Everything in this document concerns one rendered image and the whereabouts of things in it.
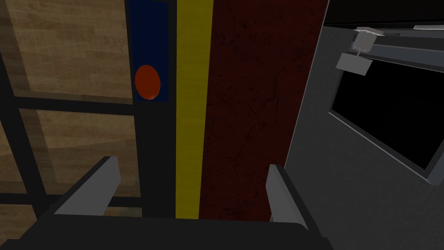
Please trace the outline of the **black door with wooden panels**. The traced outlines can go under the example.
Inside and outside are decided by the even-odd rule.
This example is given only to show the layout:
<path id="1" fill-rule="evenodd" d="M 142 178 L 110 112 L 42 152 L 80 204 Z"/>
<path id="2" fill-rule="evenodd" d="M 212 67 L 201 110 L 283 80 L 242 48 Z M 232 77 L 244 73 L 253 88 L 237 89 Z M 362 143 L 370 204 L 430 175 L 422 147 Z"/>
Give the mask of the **black door with wooden panels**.
<path id="1" fill-rule="evenodd" d="M 106 214 L 176 216 L 176 22 L 177 0 L 0 0 L 0 238 L 105 156 L 121 172 Z"/>

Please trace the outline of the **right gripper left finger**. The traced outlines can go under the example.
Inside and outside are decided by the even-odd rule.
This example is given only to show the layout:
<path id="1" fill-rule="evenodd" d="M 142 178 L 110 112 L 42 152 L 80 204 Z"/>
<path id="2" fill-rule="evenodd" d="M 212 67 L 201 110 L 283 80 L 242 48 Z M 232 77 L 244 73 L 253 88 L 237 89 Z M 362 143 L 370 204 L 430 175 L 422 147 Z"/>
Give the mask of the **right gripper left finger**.
<path id="1" fill-rule="evenodd" d="M 101 216 L 120 181 L 118 158 L 105 156 L 50 207 L 49 214 Z"/>

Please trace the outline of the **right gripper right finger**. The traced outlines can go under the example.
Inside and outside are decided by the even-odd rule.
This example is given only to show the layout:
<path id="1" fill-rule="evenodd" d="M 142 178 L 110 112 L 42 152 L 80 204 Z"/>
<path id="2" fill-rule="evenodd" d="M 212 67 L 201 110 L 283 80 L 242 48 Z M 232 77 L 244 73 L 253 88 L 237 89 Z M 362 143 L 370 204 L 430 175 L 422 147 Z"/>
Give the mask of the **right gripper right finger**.
<path id="1" fill-rule="evenodd" d="M 322 237 L 319 227 L 283 166 L 269 166 L 265 189 L 274 222 L 300 224 L 314 235 Z"/>

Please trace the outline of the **orange ball door knob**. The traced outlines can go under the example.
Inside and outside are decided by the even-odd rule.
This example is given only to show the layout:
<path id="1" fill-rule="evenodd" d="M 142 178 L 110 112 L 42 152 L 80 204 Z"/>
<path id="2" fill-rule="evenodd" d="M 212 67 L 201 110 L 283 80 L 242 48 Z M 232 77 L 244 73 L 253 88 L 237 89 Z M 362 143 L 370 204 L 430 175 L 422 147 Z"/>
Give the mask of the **orange ball door knob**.
<path id="1" fill-rule="evenodd" d="M 138 94 L 146 100 L 153 100 L 160 92 L 160 76 L 150 65 L 143 65 L 137 69 L 134 79 Z"/>

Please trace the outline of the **grey window latch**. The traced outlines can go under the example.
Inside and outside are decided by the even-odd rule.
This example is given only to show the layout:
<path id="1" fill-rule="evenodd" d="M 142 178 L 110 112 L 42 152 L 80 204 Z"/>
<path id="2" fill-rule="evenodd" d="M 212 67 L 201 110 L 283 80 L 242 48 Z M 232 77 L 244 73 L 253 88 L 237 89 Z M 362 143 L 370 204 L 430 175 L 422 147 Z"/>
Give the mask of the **grey window latch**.
<path id="1" fill-rule="evenodd" d="M 372 64 L 372 60 L 361 57 L 361 53 L 370 52 L 378 36 L 384 36 L 384 32 L 368 26 L 358 26 L 355 31 L 358 32 L 353 42 L 352 49 L 357 51 L 356 55 L 342 53 L 336 68 L 365 76 Z"/>

